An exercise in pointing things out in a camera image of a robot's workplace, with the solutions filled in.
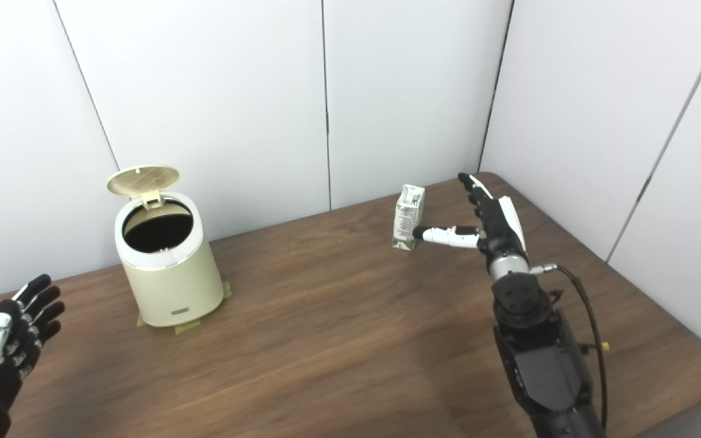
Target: trash can opening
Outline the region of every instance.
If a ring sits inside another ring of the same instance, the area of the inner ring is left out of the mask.
[[[134,208],[123,221],[123,240],[139,252],[162,252],[186,241],[194,228],[194,217],[182,203],[168,198],[162,207]]]

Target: open lid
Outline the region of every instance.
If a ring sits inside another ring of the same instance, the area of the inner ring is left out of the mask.
[[[147,210],[161,207],[161,191],[178,182],[180,173],[169,166],[136,166],[123,169],[108,180],[108,190],[116,195],[141,197]]]

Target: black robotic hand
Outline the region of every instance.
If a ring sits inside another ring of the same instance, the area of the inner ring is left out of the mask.
[[[40,358],[45,342],[61,330],[61,291],[47,274],[31,280],[11,299],[0,302],[0,438],[10,427],[9,409],[23,380]]]

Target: trash can lid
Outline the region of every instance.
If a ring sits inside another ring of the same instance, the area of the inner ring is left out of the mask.
[[[169,166],[135,166],[123,169],[108,180],[108,190],[121,196],[141,196],[169,189],[180,173]]]

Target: pedal bin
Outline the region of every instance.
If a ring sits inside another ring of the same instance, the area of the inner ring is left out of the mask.
[[[197,206],[163,192],[177,183],[173,167],[139,166],[112,175],[108,189],[129,196],[115,217],[115,247],[148,325],[194,321],[223,301],[223,281]]]

